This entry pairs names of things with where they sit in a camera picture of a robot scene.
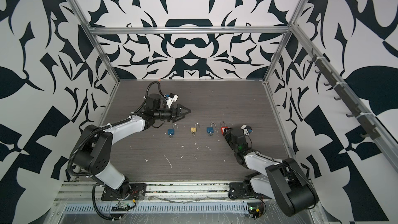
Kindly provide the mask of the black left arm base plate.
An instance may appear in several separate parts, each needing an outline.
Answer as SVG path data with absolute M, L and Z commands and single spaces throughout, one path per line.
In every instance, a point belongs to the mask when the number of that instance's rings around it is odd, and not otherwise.
M 145 183 L 130 183 L 123 184 L 119 189 L 112 189 L 105 186 L 101 196 L 102 201 L 117 201 L 117 200 L 141 200 L 145 197 L 147 184 Z

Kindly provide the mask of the red padlock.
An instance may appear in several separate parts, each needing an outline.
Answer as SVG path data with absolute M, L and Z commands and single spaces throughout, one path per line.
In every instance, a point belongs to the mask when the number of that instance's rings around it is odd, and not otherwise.
M 222 135 L 224 135 L 224 133 L 229 130 L 229 127 L 224 121 L 220 122 L 220 130 Z

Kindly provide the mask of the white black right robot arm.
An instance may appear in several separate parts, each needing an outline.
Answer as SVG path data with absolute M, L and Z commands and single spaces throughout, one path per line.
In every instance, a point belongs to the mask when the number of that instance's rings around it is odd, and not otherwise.
M 255 171 L 243 182 L 244 195 L 274 199 L 288 217 L 317 205 L 318 194 L 294 159 L 274 159 L 253 149 L 249 137 L 252 129 L 248 125 L 222 127 L 221 133 L 233 150 L 237 163 Z

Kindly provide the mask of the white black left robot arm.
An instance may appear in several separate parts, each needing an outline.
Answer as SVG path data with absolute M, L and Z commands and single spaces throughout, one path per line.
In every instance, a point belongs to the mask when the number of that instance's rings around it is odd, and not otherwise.
M 157 120 L 175 123 L 191 110 L 178 104 L 175 94 L 151 94 L 139 110 L 128 118 L 102 127 L 87 126 L 70 154 L 67 171 L 70 176 L 93 178 L 118 199 L 130 194 L 130 181 L 111 163 L 112 146 L 124 138 L 152 127 Z

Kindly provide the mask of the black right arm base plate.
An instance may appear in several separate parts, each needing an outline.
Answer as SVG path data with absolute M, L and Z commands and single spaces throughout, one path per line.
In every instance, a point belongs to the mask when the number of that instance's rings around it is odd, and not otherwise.
M 243 199 L 269 200 L 269 199 L 271 199 L 271 197 L 269 197 L 269 196 L 255 193 L 246 181 L 229 183 L 228 198 L 231 200 L 243 200 Z

